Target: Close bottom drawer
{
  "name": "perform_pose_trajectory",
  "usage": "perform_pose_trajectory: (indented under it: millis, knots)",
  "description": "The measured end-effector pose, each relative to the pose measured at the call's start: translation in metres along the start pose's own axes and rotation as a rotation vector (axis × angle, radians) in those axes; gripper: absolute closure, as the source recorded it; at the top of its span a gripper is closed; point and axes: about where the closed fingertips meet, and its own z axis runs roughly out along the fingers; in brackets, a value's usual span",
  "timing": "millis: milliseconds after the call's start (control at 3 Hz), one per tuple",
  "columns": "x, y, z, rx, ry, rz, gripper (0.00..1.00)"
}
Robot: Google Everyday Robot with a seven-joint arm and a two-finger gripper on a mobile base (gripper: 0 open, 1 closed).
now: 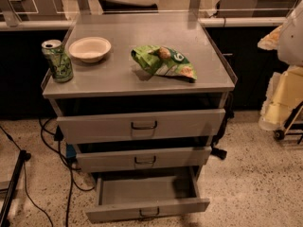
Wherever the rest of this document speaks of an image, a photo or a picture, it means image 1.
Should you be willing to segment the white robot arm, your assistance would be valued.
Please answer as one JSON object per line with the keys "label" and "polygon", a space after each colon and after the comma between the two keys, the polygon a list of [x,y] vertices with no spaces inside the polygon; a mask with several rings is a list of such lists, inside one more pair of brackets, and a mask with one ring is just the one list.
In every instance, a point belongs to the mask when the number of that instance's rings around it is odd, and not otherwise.
{"label": "white robot arm", "polygon": [[303,101],[303,1],[281,26],[258,42],[258,48],[275,50],[278,59],[289,65],[283,73],[272,75],[258,121],[263,130],[282,130]]}

